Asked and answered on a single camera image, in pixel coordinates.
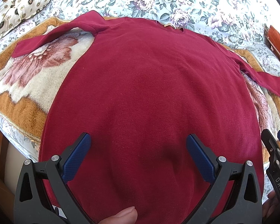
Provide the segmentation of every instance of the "blue clamp jaw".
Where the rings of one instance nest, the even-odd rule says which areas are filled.
[[[280,149],[268,130],[262,132],[261,139],[271,155],[267,173],[280,198]],[[82,133],[61,155],[38,163],[30,159],[24,162],[15,195],[15,224],[95,224],[67,186],[90,147],[90,135]],[[186,147],[210,186],[182,224],[280,224],[280,203],[268,219],[262,220],[261,192],[251,161],[239,164],[228,162],[224,156],[217,157],[195,134],[187,137]],[[67,218],[61,217],[52,207],[43,179],[49,180]],[[229,198],[223,211],[213,217],[229,181],[234,181]]]

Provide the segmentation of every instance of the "flower pattern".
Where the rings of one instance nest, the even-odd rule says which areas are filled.
[[[72,20],[90,10],[96,10],[102,16],[127,16],[154,19],[162,24],[171,23],[176,28],[183,27],[207,35],[231,48],[248,49],[262,61],[261,66],[265,71],[280,76],[279,61],[277,58],[270,60],[274,55],[264,44],[263,26],[267,24],[269,27],[271,24],[271,9],[265,0],[51,0],[42,11],[0,39],[0,52],[49,17]],[[0,118],[0,127],[5,124],[8,125]],[[37,147],[33,146],[34,142],[29,141],[11,125],[9,127],[3,127],[3,130],[10,129],[8,139],[14,145],[18,144],[21,152],[30,158],[31,154],[28,152],[38,154]],[[29,144],[33,146],[32,150],[28,150]],[[267,194],[269,190],[266,176],[264,192]]]
[[[19,86],[25,87],[43,68],[59,66],[68,61],[72,51],[70,47],[77,43],[78,40],[75,37],[63,35],[49,43],[40,52],[17,57],[12,66],[0,78],[0,81],[9,86],[18,82]]]

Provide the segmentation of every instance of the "bed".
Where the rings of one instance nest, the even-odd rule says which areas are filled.
[[[0,39],[0,53],[48,18],[69,21],[90,10],[102,16],[158,20],[207,35],[239,55],[241,49],[249,51],[261,70],[280,77],[280,61],[265,44],[264,25],[269,26],[274,19],[265,0],[51,0],[41,12]],[[2,114],[0,130],[24,156],[38,161],[40,139],[23,134]],[[266,176],[263,201],[271,189]]]

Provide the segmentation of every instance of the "finger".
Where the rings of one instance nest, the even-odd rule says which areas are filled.
[[[267,212],[269,211],[269,208],[272,206],[272,200],[267,199],[266,202],[262,205],[262,217],[265,217],[267,215]]]
[[[99,224],[135,224],[138,213],[134,206],[126,208],[114,216],[102,220]]]
[[[272,206],[277,206],[279,204],[278,198],[275,196],[275,198],[272,199]]]
[[[276,206],[271,206],[266,214],[266,217],[268,218],[275,210]]]
[[[269,192],[269,194],[267,195],[267,197],[268,197],[269,199],[273,199],[275,196],[276,196],[276,192],[275,192],[274,190],[271,191],[271,192]]]

